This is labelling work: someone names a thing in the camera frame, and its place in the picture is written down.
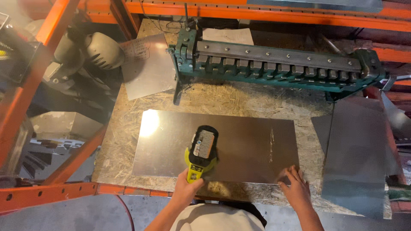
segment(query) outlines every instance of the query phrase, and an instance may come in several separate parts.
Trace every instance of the osb board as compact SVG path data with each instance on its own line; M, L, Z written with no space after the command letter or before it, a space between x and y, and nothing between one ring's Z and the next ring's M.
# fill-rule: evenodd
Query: osb board
M165 30L167 22L161 23ZM152 22L144 19L139 37L157 33L160 31ZM165 37L168 44L175 44L177 40L175 34L167 33ZM289 119L294 120L300 167L310 182L315 209L356 215L319 196L324 153L310 118L331 114L332 105L325 101L322 92L195 79L182 91L179 106L173 105L173 94L174 90L169 90L128 101L125 86L122 84L102 148L96 158L93 182L174 191L175 178L132 175L141 117L143 111L148 109ZM289 206L277 185L209 182L198 195Z

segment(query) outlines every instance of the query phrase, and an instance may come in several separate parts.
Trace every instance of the hand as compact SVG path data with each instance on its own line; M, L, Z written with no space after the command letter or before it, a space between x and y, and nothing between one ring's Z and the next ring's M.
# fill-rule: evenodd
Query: hand
M281 187L281 190L284 192L288 202L297 213L313 209L309 184L304 181L302 171L299 170L297 173L295 165L291 166L290 169L285 169L285 174L291 182L291 188L281 181L278 182L278 185Z
M171 197L170 204L177 206L181 210L191 204L197 191L204 185L202 178L194 181L193 183L187 182L188 168L178 175L177 183L175 185L173 196Z

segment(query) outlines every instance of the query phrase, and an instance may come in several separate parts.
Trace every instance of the person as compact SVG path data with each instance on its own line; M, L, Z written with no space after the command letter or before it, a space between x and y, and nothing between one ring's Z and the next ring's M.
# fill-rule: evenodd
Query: person
M284 182L278 182L278 184L297 213L302 231L324 231L312 207L309 185L303 180L301 170L297 171L296 167L292 166L284 171L291 186L288 187ZM200 178L189 184L186 180L187 174L188 169L185 169L178 175L171 200L145 231L259 231L265 229L266 222L261 215L258 218L259 212L258 215L254 215L254 212L246 211L248 209L217 204L190 205L197 191L205 183Z

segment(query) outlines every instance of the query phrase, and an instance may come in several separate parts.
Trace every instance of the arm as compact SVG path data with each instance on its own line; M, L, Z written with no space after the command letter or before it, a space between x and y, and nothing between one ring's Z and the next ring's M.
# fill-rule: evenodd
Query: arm
M300 220L302 231L324 231L323 225L311 204L308 182L302 177L302 171L296 171L293 165L291 170L285 169L285 174L291 182L291 188L283 182L278 182L288 202L294 208Z
M178 175L173 196L145 231L169 231L178 215L191 204L197 191L204 185L202 178L192 184L187 182L188 169Z

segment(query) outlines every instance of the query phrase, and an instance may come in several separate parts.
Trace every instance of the white shirt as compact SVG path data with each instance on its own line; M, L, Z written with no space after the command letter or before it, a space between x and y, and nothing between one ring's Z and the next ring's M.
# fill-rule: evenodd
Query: white shirt
M217 204L197 204L185 208L170 231L263 231L251 213Z

